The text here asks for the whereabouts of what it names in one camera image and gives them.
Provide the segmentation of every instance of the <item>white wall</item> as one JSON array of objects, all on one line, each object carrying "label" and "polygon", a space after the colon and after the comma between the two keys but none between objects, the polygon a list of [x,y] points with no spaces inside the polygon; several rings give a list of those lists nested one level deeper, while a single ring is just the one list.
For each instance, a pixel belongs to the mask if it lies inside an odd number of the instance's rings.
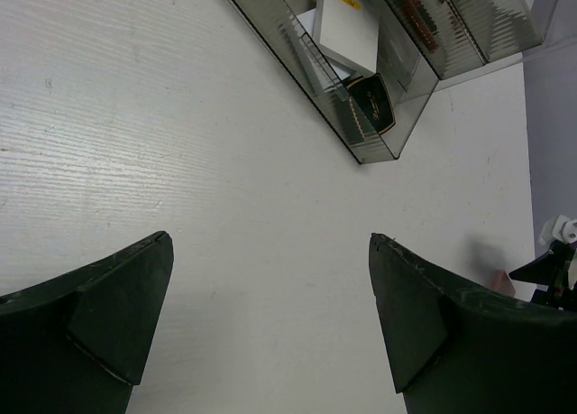
[{"label": "white wall", "polygon": [[577,217],[577,45],[526,63],[525,83],[538,234],[551,216]]}]

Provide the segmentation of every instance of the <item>display shelf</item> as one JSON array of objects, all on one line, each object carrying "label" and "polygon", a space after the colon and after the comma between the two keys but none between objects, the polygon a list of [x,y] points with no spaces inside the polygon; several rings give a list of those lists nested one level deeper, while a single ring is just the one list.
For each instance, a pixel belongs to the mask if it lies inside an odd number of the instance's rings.
[{"label": "display shelf", "polygon": [[543,42],[525,0],[386,0],[440,79]]},{"label": "display shelf", "polygon": [[375,131],[298,21],[297,14],[314,8],[315,0],[231,1],[359,163],[398,159],[438,77],[384,0],[365,0],[380,13],[377,71],[396,118],[383,134]]},{"label": "display shelf", "polygon": [[490,74],[512,65],[542,58],[554,51],[577,44],[577,8],[575,0],[527,0],[532,2],[531,15],[543,43],[522,53],[497,60],[480,69],[469,71],[453,78],[441,80],[436,90],[446,89],[467,80]]}]

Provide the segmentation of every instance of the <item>glass display case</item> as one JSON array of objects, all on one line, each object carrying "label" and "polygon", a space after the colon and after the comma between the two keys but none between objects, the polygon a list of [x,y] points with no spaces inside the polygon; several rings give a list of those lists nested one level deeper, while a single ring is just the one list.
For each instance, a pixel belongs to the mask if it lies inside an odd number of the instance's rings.
[{"label": "glass display case", "polygon": [[533,13],[525,0],[363,0],[379,13],[377,73],[395,117],[379,133],[298,19],[316,0],[231,1],[361,164],[398,159],[439,87],[537,54],[552,42],[547,34],[566,40],[575,31],[555,23],[560,0],[536,1]]}]

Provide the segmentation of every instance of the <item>white box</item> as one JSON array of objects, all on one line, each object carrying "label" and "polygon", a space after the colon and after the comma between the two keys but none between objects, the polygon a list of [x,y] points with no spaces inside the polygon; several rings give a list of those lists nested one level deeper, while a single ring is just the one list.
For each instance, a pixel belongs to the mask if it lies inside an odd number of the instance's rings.
[{"label": "white box", "polygon": [[363,76],[377,72],[379,14],[362,0],[317,0],[313,39],[324,55]]}]

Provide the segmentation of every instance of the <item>glass panel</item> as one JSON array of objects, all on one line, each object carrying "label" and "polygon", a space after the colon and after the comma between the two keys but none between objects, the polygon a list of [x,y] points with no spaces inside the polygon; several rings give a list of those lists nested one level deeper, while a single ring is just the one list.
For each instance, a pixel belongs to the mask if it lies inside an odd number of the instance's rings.
[{"label": "glass panel", "polygon": [[543,42],[525,0],[386,0],[442,79]]},{"label": "glass panel", "polygon": [[438,83],[384,0],[368,1],[381,12],[377,69],[396,116],[396,125],[383,135],[374,130],[293,13],[314,8],[315,0],[232,0],[360,163],[399,157]]},{"label": "glass panel", "polygon": [[386,0],[439,78],[483,65],[448,0]]},{"label": "glass panel", "polygon": [[531,15],[539,33],[545,37],[543,44],[523,53],[497,60],[480,69],[443,80],[437,85],[436,90],[452,87],[528,60],[541,58],[552,51],[577,43],[577,25],[572,24],[577,22],[577,8],[574,6],[574,0],[534,0]]},{"label": "glass panel", "polygon": [[525,0],[452,0],[487,62],[543,42]]}]

